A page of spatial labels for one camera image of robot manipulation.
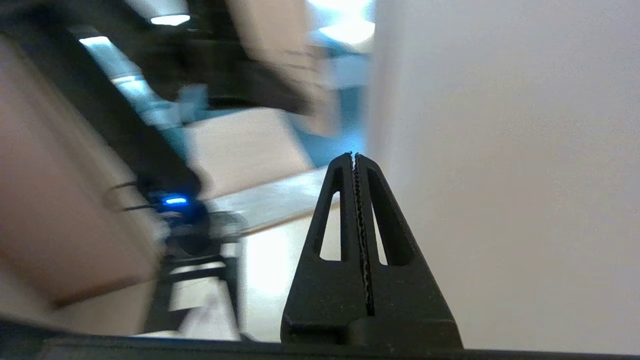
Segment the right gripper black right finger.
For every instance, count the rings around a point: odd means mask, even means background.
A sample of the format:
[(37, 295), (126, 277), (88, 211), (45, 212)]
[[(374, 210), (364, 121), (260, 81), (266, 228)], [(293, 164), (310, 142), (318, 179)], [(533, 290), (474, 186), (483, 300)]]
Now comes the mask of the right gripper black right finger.
[(462, 349), (455, 318), (382, 169), (361, 153), (354, 160), (365, 316), (350, 322), (350, 343)]

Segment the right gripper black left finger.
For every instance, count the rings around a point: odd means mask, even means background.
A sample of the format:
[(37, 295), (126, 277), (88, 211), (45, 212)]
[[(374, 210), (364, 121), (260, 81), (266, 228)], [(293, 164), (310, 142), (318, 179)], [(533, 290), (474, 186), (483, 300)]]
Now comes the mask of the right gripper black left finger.
[[(371, 255), (362, 203), (359, 153), (334, 158), (281, 317), (283, 343), (345, 344), (349, 326), (373, 314)], [(339, 196), (339, 260), (322, 258), (333, 196)]]

